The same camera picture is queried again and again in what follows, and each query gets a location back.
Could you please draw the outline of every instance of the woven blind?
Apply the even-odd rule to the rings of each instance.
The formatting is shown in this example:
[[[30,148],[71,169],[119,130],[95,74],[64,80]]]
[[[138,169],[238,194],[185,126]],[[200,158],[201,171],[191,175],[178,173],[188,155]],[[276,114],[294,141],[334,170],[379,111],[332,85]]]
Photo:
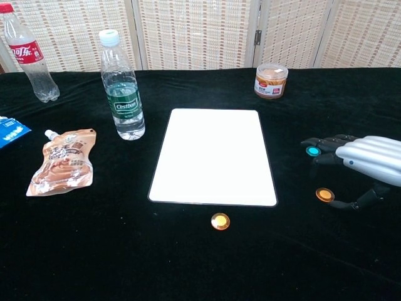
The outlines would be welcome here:
[[[35,34],[50,71],[99,71],[102,50],[98,32],[108,28],[118,30],[122,47],[135,66],[123,0],[12,2],[18,18]]]
[[[254,65],[312,67],[331,4],[332,0],[263,1],[261,49]]]
[[[401,66],[399,0],[340,1],[320,66]]]
[[[244,67],[250,3],[139,0],[148,68]]]

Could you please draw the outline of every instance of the white board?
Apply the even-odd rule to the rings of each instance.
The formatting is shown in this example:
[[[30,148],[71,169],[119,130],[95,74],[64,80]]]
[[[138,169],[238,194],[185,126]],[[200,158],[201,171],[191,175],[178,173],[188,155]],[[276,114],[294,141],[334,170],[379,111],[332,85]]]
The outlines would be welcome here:
[[[148,197],[167,203],[274,206],[257,111],[174,109]]]

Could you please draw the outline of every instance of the orange button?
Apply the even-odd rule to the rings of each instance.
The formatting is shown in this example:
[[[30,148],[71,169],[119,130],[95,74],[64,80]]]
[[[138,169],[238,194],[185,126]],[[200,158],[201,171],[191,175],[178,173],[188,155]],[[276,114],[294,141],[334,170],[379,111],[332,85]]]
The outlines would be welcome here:
[[[212,216],[211,223],[217,230],[225,230],[230,226],[230,219],[224,213],[216,213]]]
[[[334,193],[330,189],[327,188],[318,188],[316,190],[316,196],[320,201],[329,203],[334,200]]]

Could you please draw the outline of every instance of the jar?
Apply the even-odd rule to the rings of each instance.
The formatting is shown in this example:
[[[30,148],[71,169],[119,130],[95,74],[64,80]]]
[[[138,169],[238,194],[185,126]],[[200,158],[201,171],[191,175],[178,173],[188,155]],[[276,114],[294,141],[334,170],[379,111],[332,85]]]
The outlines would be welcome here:
[[[262,64],[256,70],[255,93],[262,98],[273,99],[283,96],[288,69],[279,64]]]

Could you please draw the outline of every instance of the water bottle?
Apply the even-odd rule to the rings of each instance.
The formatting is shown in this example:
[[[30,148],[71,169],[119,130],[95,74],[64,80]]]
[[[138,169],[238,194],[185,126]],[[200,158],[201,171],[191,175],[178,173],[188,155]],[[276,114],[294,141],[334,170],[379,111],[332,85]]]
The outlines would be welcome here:
[[[103,45],[102,80],[118,134],[136,140],[145,133],[137,79],[127,55],[120,47],[117,30],[99,32]]]
[[[0,3],[4,18],[4,34],[15,59],[28,76],[33,92],[42,102],[56,100],[60,96],[51,78],[46,60],[33,33],[19,22],[10,3]]]

